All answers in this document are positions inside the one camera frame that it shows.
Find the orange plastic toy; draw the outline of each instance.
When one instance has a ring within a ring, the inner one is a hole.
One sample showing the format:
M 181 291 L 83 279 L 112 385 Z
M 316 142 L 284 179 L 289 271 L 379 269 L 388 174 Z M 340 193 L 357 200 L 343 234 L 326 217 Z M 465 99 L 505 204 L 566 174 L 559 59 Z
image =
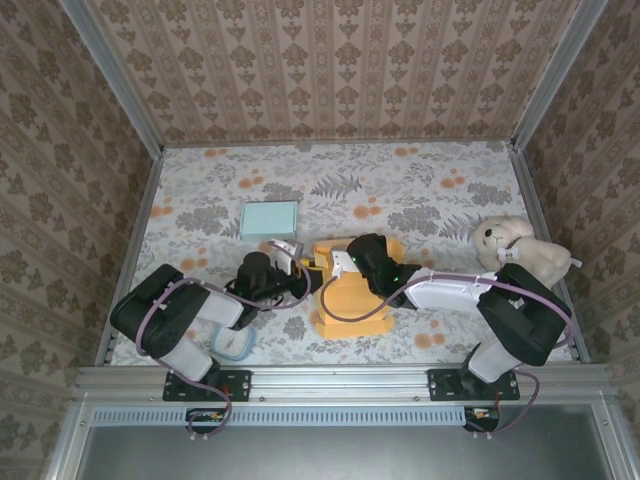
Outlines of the orange plastic toy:
M 322 279 L 326 283 L 331 279 L 333 261 L 331 249 L 346 247 L 352 238 L 316 242 L 313 255 L 316 267 L 322 268 Z M 387 238 L 387 253 L 396 262 L 404 259 L 404 247 L 396 239 Z M 391 307 L 385 307 L 375 315 L 356 323 L 346 323 L 330 317 L 320 304 L 320 290 L 316 293 L 320 322 L 315 324 L 322 337 L 330 340 L 338 338 L 382 335 L 393 327 L 394 319 L 388 315 Z M 369 291 L 367 280 L 360 272 L 344 272 L 333 282 L 325 293 L 325 303 L 329 310 L 345 318 L 356 318 L 376 308 L 382 299 Z

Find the teddy bear ear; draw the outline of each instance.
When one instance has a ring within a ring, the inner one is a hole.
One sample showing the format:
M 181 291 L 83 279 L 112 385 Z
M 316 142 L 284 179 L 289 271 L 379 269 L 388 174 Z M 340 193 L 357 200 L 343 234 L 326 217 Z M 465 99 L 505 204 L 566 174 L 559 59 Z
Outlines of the teddy bear ear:
M 505 217 L 502 226 L 519 237 L 533 236 L 533 227 L 522 217 Z

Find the wall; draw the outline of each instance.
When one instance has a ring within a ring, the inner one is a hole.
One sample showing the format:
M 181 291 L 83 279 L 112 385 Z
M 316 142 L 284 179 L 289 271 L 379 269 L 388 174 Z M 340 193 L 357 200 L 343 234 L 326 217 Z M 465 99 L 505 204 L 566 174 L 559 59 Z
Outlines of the wall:
M 640 2 L 611 1 L 525 156 L 596 361 L 640 438 Z
M 149 167 L 58 3 L 0 2 L 0 478 L 48 463 Z
M 89 0 L 170 144 L 510 136 L 578 0 Z

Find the metal strip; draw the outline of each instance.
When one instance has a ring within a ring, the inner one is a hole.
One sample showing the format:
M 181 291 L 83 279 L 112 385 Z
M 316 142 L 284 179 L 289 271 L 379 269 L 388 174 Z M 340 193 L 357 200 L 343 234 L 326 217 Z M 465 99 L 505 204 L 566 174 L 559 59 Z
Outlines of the metal strip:
M 140 254 L 140 248 L 142 247 L 142 241 L 144 240 L 147 222 L 149 221 L 149 215 L 151 214 L 151 207 L 153 206 L 153 199 L 155 198 L 158 183 L 160 182 L 160 173 L 162 173 L 163 162 L 163 158 L 160 157 L 157 160 L 154 160 L 151 165 L 147 186 L 144 189 L 144 194 L 140 202 L 140 209 L 138 210 L 136 223 L 133 225 L 133 229 L 131 231 L 129 246 L 127 247 L 127 253 L 122 263 L 122 270 L 120 270 L 116 289 L 113 292 L 113 299 L 111 300 L 109 312 L 111 312 L 116 304 L 127 293 L 129 293 L 129 289 L 131 288 L 133 275 L 135 274 L 136 265 L 138 264 L 138 255 Z M 102 338 L 100 340 L 100 346 L 98 347 L 98 353 L 96 354 L 94 365 L 100 366 L 105 363 L 109 352 L 109 346 L 111 342 L 115 340 L 117 334 L 118 332 L 111 326 L 109 321 L 107 321 L 104 331 L 102 332 Z
M 533 230 L 536 234 L 536 237 L 541 238 L 546 242 L 552 242 L 551 234 L 549 233 L 547 222 L 544 219 L 544 213 L 542 212 L 542 207 L 540 206 L 540 200 L 538 199 L 538 195 L 536 194 L 536 189 L 533 185 L 531 175 L 529 174 L 529 167 L 527 167 L 527 162 L 524 158 L 522 149 L 510 149 L 509 156 L 511 157 L 511 163 L 516 174 L 516 179 L 518 180 L 520 193 L 522 194 L 522 199 L 524 200 L 524 204 L 527 207 L 529 220 L 531 221 L 531 225 L 533 225 Z M 560 280 L 553 287 L 553 290 L 554 293 L 556 293 L 556 295 L 558 295 L 562 299 L 562 301 L 567 304 L 569 309 L 571 309 L 571 315 L 573 316 L 573 318 L 577 318 L 576 311 L 573 308 L 573 302 L 571 301 L 571 296 L 569 295 L 569 290 L 567 289 L 567 284 L 565 283 L 564 279 Z M 580 323 L 576 322 L 575 327 L 574 343 L 578 352 L 578 359 L 581 362 L 589 363 L 591 362 L 591 357 L 589 355 L 589 351 L 587 350 L 587 344 L 584 341 L 582 330 L 580 329 Z
M 447 137 L 447 138 L 360 138 L 360 139 L 315 139 L 315 140 L 274 140 L 270 142 L 186 142 L 167 143 L 165 148 L 207 148 L 207 147 L 281 147 L 283 145 L 306 146 L 314 145 L 359 145 L 359 144 L 380 144 L 380 143 L 469 143 L 469 138 Z M 510 139 L 505 137 L 487 137 L 471 140 L 474 142 L 504 142 L 510 143 Z
M 72 406 L 67 411 L 46 480 L 72 480 L 78 475 L 89 436 L 92 407 Z
M 251 399 L 248 405 L 260 408 L 348 406 L 401 407 L 486 405 L 491 402 L 434 402 L 429 398 L 426 371 L 459 365 L 428 364 L 411 366 L 315 366 L 250 367 Z M 557 362 L 530 368 L 542 383 L 537 404 L 591 404 L 601 395 L 613 396 L 604 365 Z M 161 367 L 108 367 L 80 370 L 74 402 L 94 406 L 201 407 L 221 402 L 164 402 L 162 390 L 166 370 Z M 518 378 L 521 399 L 526 403 L 534 382 Z
M 156 126 L 147 115 L 141 99 L 131 87 L 131 82 L 124 73 L 125 70 L 119 65 L 98 22 L 93 18 L 87 2 L 61 0 L 60 3 L 89 49 L 93 60 L 102 71 L 118 102 L 127 113 L 127 117 L 138 132 L 151 158 L 153 160 L 159 159 L 162 155 L 162 135 L 157 131 Z
M 606 5 L 607 0 L 585 0 L 578 5 L 513 132 L 512 139 L 517 149 L 524 150 L 529 143 Z
M 615 480 L 640 478 L 638 453 L 629 435 L 629 426 L 617 404 L 604 397 L 592 406 L 602 446 Z
M 189 407 L 96 407 L 91 427 L 186 426 Z M 237 405 L 230 427 L 461 426 L 464 407 L 266 407 Z M 210 425 L 193 422 L 194 426 Z

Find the beige teddy bear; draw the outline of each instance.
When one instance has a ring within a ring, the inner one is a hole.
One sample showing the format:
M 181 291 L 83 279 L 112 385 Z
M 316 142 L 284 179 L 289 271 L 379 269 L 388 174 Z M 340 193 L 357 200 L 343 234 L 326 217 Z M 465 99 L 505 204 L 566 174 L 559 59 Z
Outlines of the beige teddy bear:
M 473 232 L 473 241 L 487 270 L 497 272 L 505 263 L 517 263 L 547 288 L 560 281 L 571 265 L 581 265 L 563 246 L 534 238 L 533 227 L 520 217 L 487 218 Z

